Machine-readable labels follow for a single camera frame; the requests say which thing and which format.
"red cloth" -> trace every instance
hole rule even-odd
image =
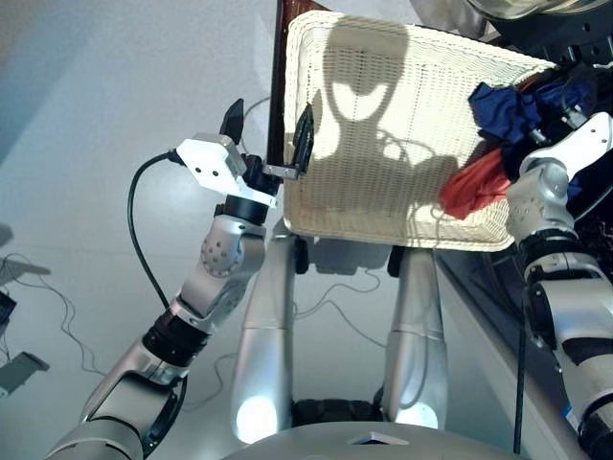
[[[439,201],[447,214],[466,219],[470,213],[504,198],[510,184],[500,149],[495,149],[453,174],[439,192]]]

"black cable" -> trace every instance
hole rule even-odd
[[[519,347],[517,351],[517,393],[515,396],[515,426],[513,429],[513,453],[519,455],[521,450],[521,427],[524,415],[524,382],[526,377],[526,330],[524,318],[519,330]]]
[[[156,163],[159,163],[160,161],[171,160],[171,155],[173,153],[176,154],[176,152],[173,150],[167,151],[166,153],[154,156],[153,158],[143,163],[140,168],[134,173],[134,176],[132,177],[132,182],[130,184],[130,190],[127,193],[127,229],[130,233],[130,239],[132,240],[132,245],[134,246],[134,250],[136,251],[138,260],[141,263],[141,266],[143,267],[143,270],[145,271],[147,277],[151,281],[151,284],[153,285],[153,288],[155,289],[155,292],[157,293],[158,297],[162,301],[162,304],[164,305],[165,309],[169,307],[169,301],[167,300],[164,291],[155,279],[155,276],[153,276],[153,273],[149,268],[147,260],[145,259],[145,255],[143,254],[143,250],[141,249],[141,245],[138,243],[138,239],[136,238],[136,232],[134,231],[134,193],[136,192],[138,180],[141,178],[141,175],[143,175],[147,168],[153,166]]]

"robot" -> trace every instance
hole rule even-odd
[[[241,123],[233,127],[232,110],[219,135],[196,135],[172,153],[173,161],[184,164],[200,185],[227,195],[225,203],[216,208],[196,266],[166,311],[94,390],[79,424],[45,458],[141,460],[151,454],[178,415],[191,363],[258,272],[262,282],[256,283],[245,318],[232,404],[235,432],[251,426],[260,430],[251,441],[265,438],[228,459],[374,458],[372,449],[376,448],[356,447],[363,445],[388,445],[376,452],[381,460],[456,458],[454,454],[459,453],[463,458],[518,458],[432,429],[443,424],[440,414],[444,408],[437,407],[437,402],[444,406],[445,396],[440,393],[446,387],[437,387],[438,379],[430,378],[424,386],[436,391],[411,390],[414,382],[399,377],[406,350],[423,346],[423,340],[436,342],[441,327],[436,310],[423,326],[429,338],[410,336],[415,325],[400,314],[402,310],[397,314],[395,334],[388,340],[383,422],[284,429],[291,401],[287,371],[291,313],[277,307],[291,305],[291,280],[296,269],[300,272],[304,247],[298,237],[281,227],[275,230],[266,253],[262,225],[268,208],[276,205],[280,178],[293,179],[307,172],[312,113],[307,107],[297,126],[294,161],[279,167],[238,153],[242,127]],[[235,113],[237,110],[242,111],[241,104],[234,106]],[[530,154],[521,165],[519,179],[507,191],[507,225],[527,285],[529,333],[556,356],[569,400],[580,418],[579,444],[597,460],[613,458],[613,286],[582,248],[565,205],[569,181],[612,144],[613,119],[597,113],[558,144]],[[401,296],[428,304],[436,297],[427,288],[436,282],[433,263],[420,253],[407,253],[400,265]],[[414,273],[420,278],[412,277]],[[434,355],[444,367],[444,345],[434,342],[439,349]],[[273,377],[261,379],[264,369]],[[254,397],[263,386],[272,396]],[[393,423],[399,422],[400,400],[407,391],[413,392],[413,405],[431,407],[434,423]]]

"screw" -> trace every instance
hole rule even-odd
[[[530,341],[536,345],[536,348],[543,348],[545,346],[545,342],[543,341],[543,339],[537,335],[533,335],[532,337],[530,337]]]

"light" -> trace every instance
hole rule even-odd
[[[397,424],[425,426],[427,428],[438,428],[439,419],[437,414],[427,404],[416,402],[411,407],[400,409],[396,415]]]
[[[254,396],[240,405],[237,413],[237,437],[252,444],[277,432],[277,411],[263,396]]]

